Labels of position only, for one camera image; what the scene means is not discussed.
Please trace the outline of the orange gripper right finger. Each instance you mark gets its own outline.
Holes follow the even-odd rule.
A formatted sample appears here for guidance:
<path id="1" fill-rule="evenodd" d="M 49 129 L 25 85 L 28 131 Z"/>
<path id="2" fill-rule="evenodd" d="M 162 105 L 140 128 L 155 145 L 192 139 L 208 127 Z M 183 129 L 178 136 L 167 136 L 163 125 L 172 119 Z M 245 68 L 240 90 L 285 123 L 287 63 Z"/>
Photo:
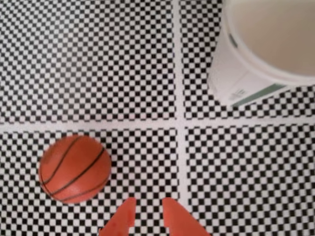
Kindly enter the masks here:
<path id="1" fill-rule="evenodd" d="M 171 236 L 210 236 L 204 227 L 176 200 L 162 200 L 164 226 Z"/>

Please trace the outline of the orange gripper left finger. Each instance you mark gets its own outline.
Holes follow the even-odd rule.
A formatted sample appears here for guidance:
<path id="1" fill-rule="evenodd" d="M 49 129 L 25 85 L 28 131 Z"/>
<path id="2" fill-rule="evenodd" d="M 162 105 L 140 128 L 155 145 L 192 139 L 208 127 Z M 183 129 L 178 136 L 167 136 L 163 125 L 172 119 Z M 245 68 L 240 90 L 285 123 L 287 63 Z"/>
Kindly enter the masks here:
<path id="1" fill-rule="evenodd" d="M 129 229 L 135 224 L 136 199 L 126 199 L 103 228 L 99 229 L 99 236 L 127 236 Z"/>

